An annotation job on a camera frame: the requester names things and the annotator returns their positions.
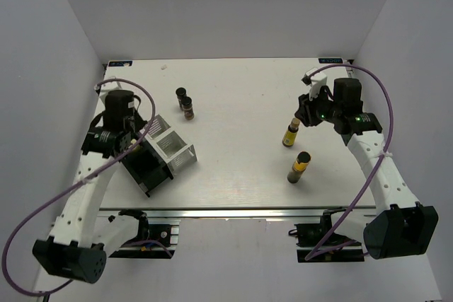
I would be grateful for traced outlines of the yellow label brown bottle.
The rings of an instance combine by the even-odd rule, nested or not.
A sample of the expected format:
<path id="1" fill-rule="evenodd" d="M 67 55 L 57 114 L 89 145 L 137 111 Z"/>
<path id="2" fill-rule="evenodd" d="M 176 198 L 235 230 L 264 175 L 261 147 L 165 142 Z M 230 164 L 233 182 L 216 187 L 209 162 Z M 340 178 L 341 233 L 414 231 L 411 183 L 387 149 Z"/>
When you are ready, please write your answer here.
<path id="1" fill-rule="evenodd" d="M 294 145 L 297 138 L 301 121 L 296 117 L 293 118 L 287 127 L 287 130 L 282 138 L 282 145 L 285 147 L 291 147 Z"/>

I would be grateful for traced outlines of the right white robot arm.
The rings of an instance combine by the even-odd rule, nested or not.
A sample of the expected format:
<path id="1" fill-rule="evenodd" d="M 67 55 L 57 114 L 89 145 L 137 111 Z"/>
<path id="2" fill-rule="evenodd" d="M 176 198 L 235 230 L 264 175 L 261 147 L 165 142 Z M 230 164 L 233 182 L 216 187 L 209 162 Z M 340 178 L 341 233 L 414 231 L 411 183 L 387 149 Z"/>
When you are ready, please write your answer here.
<path id="1" fill-rule="evenodd" d="M 379 120 L 362 109 L 361 83 L 339 78 L 330 89 L 325 74 L 305 76 L 302 81 L 310 90 L 299 97 L 296 117 L 305 127 L 333 125 L 359 164 L 376 207 L 373 219 L 353 207 L 330 211 L 330 220 L 319 227 L 321 240 L 306 258 L 323 253 L 324 242 L 334 245 L 344 236 L 361 243 L 376 260 L 426 253 L 439 216 L 434 207 L 420 203 L 401 176 L 387 151 L 390 139 L 383 135 Z"/>

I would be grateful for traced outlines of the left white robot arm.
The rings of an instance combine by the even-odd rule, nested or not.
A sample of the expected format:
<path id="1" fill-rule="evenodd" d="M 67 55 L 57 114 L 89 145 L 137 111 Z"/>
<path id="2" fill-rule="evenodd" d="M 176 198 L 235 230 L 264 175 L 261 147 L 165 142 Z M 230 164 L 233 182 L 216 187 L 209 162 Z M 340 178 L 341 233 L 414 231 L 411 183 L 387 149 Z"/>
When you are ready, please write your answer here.
<path id="1" fill-rule="evenodd" d="M 78 168 L 81 177 L 126 151 L 145 126 L 135 109 L 136 99 L 128 90 L 106 93 L 105 109 L 93 119 L 82 144 Z M 32 253 L 48 274 L 93 284 L 115 251 L 128 242 L 141 245 L 148 240 L 147 216 L 134 209 L 121 211 L 101 232 L 94 232 L 101 202 L 116 168 L 112 165 L 84 181 L 69 195 L 47 239 L 35 241 Z"/>

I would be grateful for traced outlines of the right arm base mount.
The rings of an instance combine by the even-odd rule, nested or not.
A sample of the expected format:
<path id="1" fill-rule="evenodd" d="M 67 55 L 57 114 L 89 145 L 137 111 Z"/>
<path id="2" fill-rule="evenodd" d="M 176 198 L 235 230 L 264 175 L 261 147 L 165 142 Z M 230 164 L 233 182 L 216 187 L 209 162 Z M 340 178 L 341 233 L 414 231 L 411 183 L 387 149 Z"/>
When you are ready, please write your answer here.
<path id="1" fill-rule="evenodd" d="M 333 226 L 331 215 L 333 213 L 342 214 L 345 208 L 325 210 L 319 221 L 316 223 L 298 223 L 293 229 L 288 231 L 288 236 L 296 239 L 297 261 L 306 263 L 305 257 L 313 250 L 314 246 L 325 236 L 328 230 Z M 309 262 L 313 263 L 348 263 L 364 262 L 365 255 L 359 242 L 354 242 L 346 236 L 333 233 L 319 250 L 332 248 L 324 252 Z"/>

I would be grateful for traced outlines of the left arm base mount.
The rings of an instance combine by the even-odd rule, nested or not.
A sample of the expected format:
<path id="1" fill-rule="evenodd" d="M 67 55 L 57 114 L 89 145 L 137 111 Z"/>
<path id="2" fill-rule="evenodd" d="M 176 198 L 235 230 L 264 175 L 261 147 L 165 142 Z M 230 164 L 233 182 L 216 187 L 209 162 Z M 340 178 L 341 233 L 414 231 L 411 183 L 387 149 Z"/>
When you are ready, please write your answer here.
<path id="1" fill-rule="evenodd" d="M 110 258 L 121 259 L 171 259 L 178 244 L 179 225 L 163 221 L 150 221 L 144 211 L 136 209 L 120 210 L 117 216 L 108 217 L 113 222 L 116 217 L 132 217 L 138 220 L 137 236 L 128 240 Z"/>

